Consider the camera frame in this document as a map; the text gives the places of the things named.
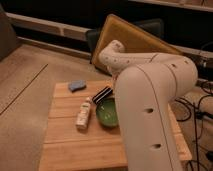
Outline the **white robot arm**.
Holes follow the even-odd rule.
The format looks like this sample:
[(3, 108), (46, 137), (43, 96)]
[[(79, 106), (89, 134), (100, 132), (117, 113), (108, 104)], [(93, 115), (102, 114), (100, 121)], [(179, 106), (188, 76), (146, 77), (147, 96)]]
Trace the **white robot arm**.
[(99, 54), (113, 77), (129, 171), (183, 171), (168, 103), (196, 84), (194, 62), (168, 53), (127, 53), (111, 41)]

